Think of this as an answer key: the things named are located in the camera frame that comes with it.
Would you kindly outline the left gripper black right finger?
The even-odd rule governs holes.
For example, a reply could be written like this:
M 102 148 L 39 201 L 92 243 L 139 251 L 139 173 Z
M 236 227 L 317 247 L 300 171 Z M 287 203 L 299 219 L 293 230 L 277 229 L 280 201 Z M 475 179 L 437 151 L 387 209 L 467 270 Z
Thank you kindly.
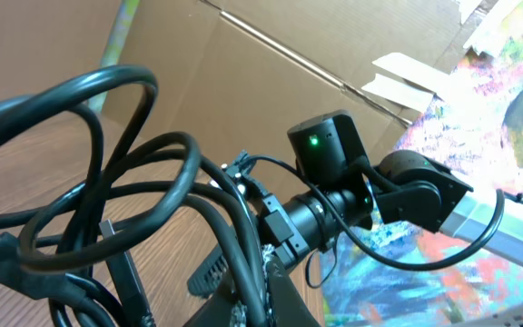
M 272 245 L 262 247 L 270 326 L 319 327 Z

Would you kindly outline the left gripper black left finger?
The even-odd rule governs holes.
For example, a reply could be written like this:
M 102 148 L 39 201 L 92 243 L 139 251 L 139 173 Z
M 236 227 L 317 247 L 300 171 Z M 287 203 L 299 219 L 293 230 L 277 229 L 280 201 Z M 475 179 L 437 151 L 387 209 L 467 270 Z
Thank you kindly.
M 212 297 L 183 327 L 243 326 L 243 308 L 232 276 L 227 272 Z

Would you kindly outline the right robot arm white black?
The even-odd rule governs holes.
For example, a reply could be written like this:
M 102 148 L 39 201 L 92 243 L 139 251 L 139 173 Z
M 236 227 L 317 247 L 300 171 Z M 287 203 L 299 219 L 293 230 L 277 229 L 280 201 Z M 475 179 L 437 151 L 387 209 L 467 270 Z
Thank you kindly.
M 385 224 L 408 222 L 431 233 L 468 242 L 459 253 L 434 263 L 386 266 L 430 272 L 460 263 L 482 249 L 523 266 L 523 198 L 482 190 L 445 165 L 410 150 L 371 165 L 358 130 L 344 110 L 293 126 L 288 138 L 296 155 L 291 172 L 307 193 L 279 202 L 250 172 L 257 157 L 241 154 L 221 168 L 202 159 L 213 179 L 208 193 L 227 193 L 237 203 L 240 238 L 256 264 L 269 268 L 266 304 L 272 326 L 311 326 L 314 318 L 285 273 L 311 251 L 334 249 L 341 234 L 369 229 L 378 212 Z

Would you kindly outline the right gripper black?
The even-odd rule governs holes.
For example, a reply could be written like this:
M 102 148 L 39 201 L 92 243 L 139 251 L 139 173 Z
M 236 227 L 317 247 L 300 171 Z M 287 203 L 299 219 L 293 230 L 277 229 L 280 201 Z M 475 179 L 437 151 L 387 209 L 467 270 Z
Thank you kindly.
M 274 254 L 290 273 L 310 253 L 308 237 L 302 233 L 303 223 L 310 215 L 309 209 L 295 198 L 282 204 L 273 193 L 255 200 L 254 208 L 258 212 L 261 243 L 274 247 Z M 208 298 L 216 291 L 227 270 L 222 249 L 217 245 L 187 281 L 188 292 Z

